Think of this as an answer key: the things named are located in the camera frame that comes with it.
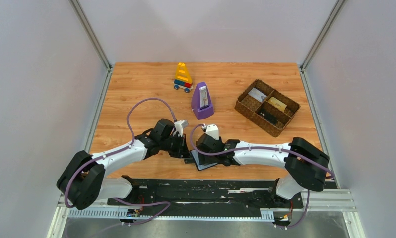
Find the black card holder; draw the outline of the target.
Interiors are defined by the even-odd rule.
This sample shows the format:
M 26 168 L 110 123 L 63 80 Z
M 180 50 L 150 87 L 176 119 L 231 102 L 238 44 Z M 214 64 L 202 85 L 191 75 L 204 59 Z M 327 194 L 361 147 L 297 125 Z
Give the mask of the black card holder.
M 198 153 L 196 150 L 189 151 L 190 155 L 184 159 L 185 164 L 194 164 L 198 171 L 202 171 L 218 165 L 217 162 L 209 163 L 205 161 L 205 155 Z

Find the black credit card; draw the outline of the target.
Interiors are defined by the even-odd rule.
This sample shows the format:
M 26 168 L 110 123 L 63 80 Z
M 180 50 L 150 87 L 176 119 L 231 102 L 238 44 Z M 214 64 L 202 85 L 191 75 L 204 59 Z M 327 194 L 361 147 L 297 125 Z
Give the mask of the black credit card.
M 276 116 L 274 116 L 273 114 L 271 114 L 270 112 L 268 112 L 265 109 L 260 109 L 258 111 L 258 114 L 263 117 L 265 120 L 267 120 L 268 122 L 270 122 L 273 125 L 277 125 L 278 123 L 278 119 Z

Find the yellow credit card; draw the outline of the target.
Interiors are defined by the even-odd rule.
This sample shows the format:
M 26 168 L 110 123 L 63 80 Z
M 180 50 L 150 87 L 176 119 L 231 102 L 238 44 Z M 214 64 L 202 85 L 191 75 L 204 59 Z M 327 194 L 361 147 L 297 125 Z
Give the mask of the yellow credit card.
M 279 109 L 282 112 L 285 112 L 285 109 L 287 107 L 287 105 L 284 102 L 280 101 L 276 97 L 270 97 L 268 99 L 268 103 L 273 105 L 275 108 Z

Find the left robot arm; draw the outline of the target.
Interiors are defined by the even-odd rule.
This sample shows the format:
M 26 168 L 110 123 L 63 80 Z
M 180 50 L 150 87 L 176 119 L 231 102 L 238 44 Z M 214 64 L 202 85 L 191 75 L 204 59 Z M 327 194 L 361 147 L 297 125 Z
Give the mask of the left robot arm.
M 160 119 L 154 128 L 134 137 L 126 144 L 108 151 L 89 154 L 77 152 L 57 180 L 57 188 L 70 208 L 83 210 L 96 200 L 128 198 L 134 181 L 128 176 L 110 178 L 108 174 L 133 162 L 145 160 L 165 151 L 173 158 L 189 158 L 183 133 L 186 120 Z

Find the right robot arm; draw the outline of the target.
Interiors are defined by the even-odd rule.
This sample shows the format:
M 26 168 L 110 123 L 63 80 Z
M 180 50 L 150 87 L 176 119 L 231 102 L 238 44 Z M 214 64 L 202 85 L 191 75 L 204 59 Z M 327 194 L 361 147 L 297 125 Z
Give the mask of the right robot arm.
M 273 191 L 276 196 L 287 200 L 304 189 L 323 191 L 325 180 L 334 177 L 333 171 L 328 169 L 328 155 L 300 137 L 294 137 L 290 143 L 269 145 L 237 139 L 222 142 L 204 133 L 191 145 L 198 157 L 209 163 L 285 168 L 288 175 L 277 180 Z

